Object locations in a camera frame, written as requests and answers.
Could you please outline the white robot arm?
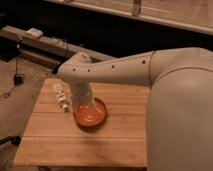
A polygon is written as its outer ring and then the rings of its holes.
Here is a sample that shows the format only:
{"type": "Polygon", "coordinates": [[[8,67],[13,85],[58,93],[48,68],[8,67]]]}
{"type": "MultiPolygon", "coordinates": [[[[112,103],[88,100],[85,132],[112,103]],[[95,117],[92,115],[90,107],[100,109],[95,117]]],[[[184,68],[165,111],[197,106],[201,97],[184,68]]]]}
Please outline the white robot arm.
{"type": "Polygon", "coordinates": [[[56,74],[76,100],[91,96],[90,82],[148,86],[148,171],[213,171],[212,51],[157,50],[97,63],[78,52],[56,74]]]}

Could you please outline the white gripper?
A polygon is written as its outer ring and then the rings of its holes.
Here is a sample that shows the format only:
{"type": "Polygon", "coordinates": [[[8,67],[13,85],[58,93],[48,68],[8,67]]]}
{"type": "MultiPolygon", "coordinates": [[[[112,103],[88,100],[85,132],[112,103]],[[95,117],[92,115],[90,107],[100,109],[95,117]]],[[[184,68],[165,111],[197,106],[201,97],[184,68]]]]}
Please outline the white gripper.
{"type": "Polygon", "coordinates": [[[95,99],[89,83],[78,83],[69,85],[73,109],[76,110],[80,105],[88,105],[95,108],[95,99]]]}

